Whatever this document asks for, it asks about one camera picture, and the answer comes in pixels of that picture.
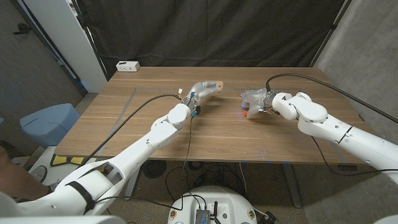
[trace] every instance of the white robotic arm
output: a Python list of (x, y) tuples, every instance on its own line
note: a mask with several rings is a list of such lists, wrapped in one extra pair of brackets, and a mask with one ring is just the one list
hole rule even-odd
[[(323, 106), (312, 102), (307, 94), (299, 92), (292, 96), (260, 89), (247, 91), (241, 96), (244, 97), (242, 106), (250, 104), (248, 118), (271, 109), (288, 120), (298, 116), (301, 132), (339, 145), (378, 170), (398, 169), (397, 145), (340, 121), (328, 114)], [(385, 174), (398, 184), (398, 171)]]
[(64, 178), (55, 191), (32, 202), (15, 203), (12, 198), (0, 193), (3, 217), (59, 216), (59, 215), (99, 215), (113, 202), (124, 184), (135, 171), (158, 148), (166, 146), (182, 128), (183, 122), (195, 113), (200, 100), (213, 92), (222, 90), (222, 82), (203, 82), (193, 86), (189, 97), (170, 112), (157, 119), (149, 133), (117, 156), (86, 164)]

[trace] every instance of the white wall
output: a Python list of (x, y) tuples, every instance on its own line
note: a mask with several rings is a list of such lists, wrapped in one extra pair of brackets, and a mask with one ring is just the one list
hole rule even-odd
[(69, 4), (59, 0), (25, 0), (25, 3), (87, 91), (99, 93), (107, 82), (105, 75)]

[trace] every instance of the black backdrop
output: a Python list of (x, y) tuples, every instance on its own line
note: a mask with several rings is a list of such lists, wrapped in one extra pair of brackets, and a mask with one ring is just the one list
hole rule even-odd
[(78, 0), (109, 76), (141, 66), (307, 67), (344, 0)]

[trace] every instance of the power strip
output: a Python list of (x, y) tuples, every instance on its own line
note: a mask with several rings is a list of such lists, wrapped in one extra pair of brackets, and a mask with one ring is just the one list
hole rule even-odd
[(116, 65), (119, 72), (136, 72), (139, 70), (138, 62), (120, 61)]

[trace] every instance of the blue chair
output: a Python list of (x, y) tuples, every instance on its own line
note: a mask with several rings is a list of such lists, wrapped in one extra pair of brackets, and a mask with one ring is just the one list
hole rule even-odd
[(47, 148), (57, 146), (80, 115), (72, 104), (51, 106), (21, 118), (24, 134), (38, 145)]

